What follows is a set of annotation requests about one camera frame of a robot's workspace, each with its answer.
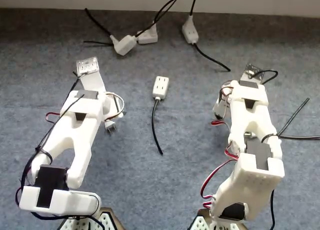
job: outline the black cable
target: black cable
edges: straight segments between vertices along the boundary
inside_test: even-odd
[[[271,133],[271,134],[268,134],[266,136],[264,136],[262,139],[261,139],[261,143],[263,143],[267,138],[271,137],[271,136],[278,136],[278,134],[274,134],[274,133]]]
[[[288,128],[290,123],[293,121],[293,119],[296,117],[296,115],[299,113],[299,111],[306,105],[306,103],[310,100],[310,98],[306,98],[306,100],[299,106],[299,108],[293,113],[293,115],[290,117],[290,119],[286,122],[286,124],[283,126],[283,128],[278,132],[278,135],[281,136],[282,133]]]
[[[195,49],[196,49],[202,56],[206,57],[208,60],[211,60],[211,61],[215,62],[216,64],[222,66],[223,68],[225,68],[225,69],[226,69],[227,71],[229,71],[229,72],[231,71],[231,69],[230,69],[228,66],[226,66],[225,64],[223,64],[223,63],[221,63],[220,61],[217,61],[217,60],[215,60],[214,58],[211,58],[210,56],[208,56],[208,55],[206,55],[205,53],[203,53],[203,52],[199,49],[199,47],[198,47],[198,45],[197,45],[196,43],[194,43],[193,46],[195,47]]]
[[[168,9],[166,9],[166,11],[163,12],[162,15],[158,16],[157,19],[154,20],[154,22],[153,22],[151,25],[149,25],[148,27],[146,27],[146,28],[145,28],[144,30],[142,30],[141,32],[137,33],[137,34],[135,35],[135,37],[140,36],[141,34],[143,34],[144,32],[146,32],[147,30],[149,30],[152,26],[154,26],[154,25],[170,10],[170,8],[171,8],[172,6],[174,6],[174,4],[176,3],[176,1],[177,1],[177,0],[174,0],[174,1],[172,2],[172,4],[168,7]]]
[[[155,102],[154,102],[154,106],[153,106],[153,110],[152,110],[152,117],[151,117],[151,126],[152,126],[153,138],[154,138],[154,141],[156,143],[156,146],[158,147],[159,153],[161,155],[163,155],[164,153],[161,150],[161,147],[159,145],[159,142],[158,142],[157,136],[156,136],[156,132],[155,132],[155,111],[156,111],[158,102],[159,102],[159,100],[155,100]]]
[[[290,140],[320,140],[320,135],[318,136],[284,136],[281,135],[282,139],[290,139]]]
[[[83,41],[83,43],[99,44],[99,45],[103,45],[103,46],[114,46],[114,44],[113,44],[113,43],[100,42],[100,41]]]
[[[157,21],[157,18],[159,17],[160,13],[171,3],[175,0],[169,0],[159,11],[158,13],[155,15],[154,17],[154,22]]]
[[[278,71],[275,71],[275,70],[264,70],[264,71],[258,71],[257,73],[253,74],[252,76],[250,76],[250,79],[256,77],[257,75],[260,75],[261,73],[264,73],[264,72],[273,72],[274,73],[274,76],[270,77],[269,79],[267,79],[266,81],[264,81],[263,83],[261,83],[262,85],[264,85],[265,83],[273,80],[275,77],[278,76]]]
[[[90,18],[90,20],[92,20],[96,26],[98,26],[103,32],[105,32],[109,37],[112,35],[111,32],[104,26],[102,26],[89,12],[89,10],[87,8],[85,8],[84,10],[86,12],[86,14],[88,15],[88,17]]]
[[[193,0],[192,6],[191,6],[191,10],[190,10],[190,14],[189,14],[190,16],[192,16],[192,14],[194,13],[195,4],[196,4],[196,0]]]
[[[272,191],[271,197],[270,197],[270,211],[271,211],[271,217],[272,217],[272,226],[270,230],[273,230],[276,224],[275,214],[274,214],[274,194],[275,194],[274,191],[275,190]]]

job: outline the gray carpet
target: gray carpet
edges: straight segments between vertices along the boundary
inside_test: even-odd
[[[153,12],[92,12],[118,38],[150,23]],[[310,102],[286,134],[320,134],[320,20],[289,17],[195,14],[199,47],[231,73],[203,58],[180,32],[187,14],[169,13],[158,25],[159,42],[137,46],[125,57],[82,40],[107,41],[83,11],[0,10],[0,225],[1,229],[56,229],[19,210],[14,193],[22,169],[75,80],[76,60],[97,56],[106,87],[121,95],[127,114],[112,135],[103,128],[80,190],[93,191],[127,229],[186,229],[201,208],[200,186],[226,160],[225,127],[213,128],[212,106],[222,82],[238,79],[247,62],[274,68],[266,87],[271,119],[280,129],[306,98]],[[152,87],[170,77],[167,98],[156,112],[160,156],[151,132]],[[274,197],[275,229],[320,229],[319,143],[284,140],[286,176]],[[56,165],[68,166],[66,151]],[[215,192],[232,170],[210,182]],[[269,229],[270,208],[248,222]]]

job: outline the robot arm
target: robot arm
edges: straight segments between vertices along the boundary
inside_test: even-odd
[[[122,113],[118,112],[112,94],[106,92],[97,59],[79,61],[77,66],[84,90],[70,92],[60,111],[62,117],[42,147],[52,160],[73,148],[73,162],[70,168],[53,167],[46,154],[38,154],[31,164],[34,185],[24,186],[19,203],[21,209],[57,215],[99,212],[101,199],[97,194],[70,188],[76,189],[82,184],[100,123],[122,117]]]
[[[268,203],[271,192],[285,176],[281,141],[270,136],[272,125],[265,87],[252,81],[231,81],[223,85],[213,108],[218,119],[230,106],[232,126],[228,142],[237,162],[230,177],[212,198],[215,224],[253,220]],[[246,139],[250,132],[257,138]]]

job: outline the red wire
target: red wire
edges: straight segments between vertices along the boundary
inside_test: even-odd
[[[201,190],[200,190],[200,195],[202,198],[204,199],[208,199],[213,197],[212,195],[206,195],[204,196],[204,190],[206,188],[206,185],[208,184],[208,182],[211,180],[211,178],[226,164],[228,164],[231,161],[236,161],[235,159],[230,159],[226,162],[224,162],[223,164],[221,164],[220,166],[218,166],[215,170],[213,170],[213,172],[210,173],[210,175],[206,178],[206,180],[204,181],[204,183],[202,184]]]
[[[53,121],[50,121],[50,120],[48,119],[48,117],[49,117],[50,115],[60,116],[60,113],[57,113],[57,112],[48,112],[48,113],[46,113],[46,115],[45,115],[45,120],[46,120],[47,122],[50,122],[50,123],[54,124]]]
[[[228,151],[230,147],[231,147],[231,143],[225,148],[224,153],[225,153],[227,156],[232,157],[232,158],[234,158],[235,160],[238,160],[238,158],[239,158],[238,156],[233,155],[232,153],[230,153],[230,152]]]

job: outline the white wire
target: white wire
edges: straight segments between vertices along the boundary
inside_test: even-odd
[[[224,109],[224,114],[223,114],[222,120],[226,117],[226,114],[227,114],[228,99],[229,99],[229,95],[230,95],[230,94],[231,94],[231,93],[227,94],[227,95],[225,96],[225,98],[224,98],[225,109]]]
[[[120,99],[122,101],[122,107],[121,109],[119,110],[119,112],[117,112],[116,114],[114,114],[113,116],[110,116],[108,118],[106,118],[104,121],[108,121],[108,120],[111,120],[117,116],[119,116],[123,111],[124,111],[124,108],[125,108],[125,101],[123,100],[123,98],[119,95],[117,95],[116,93],[113,93],[113,92],[106,92],[105,93],[107,96],[115,96],[117,97],[118,99]]]

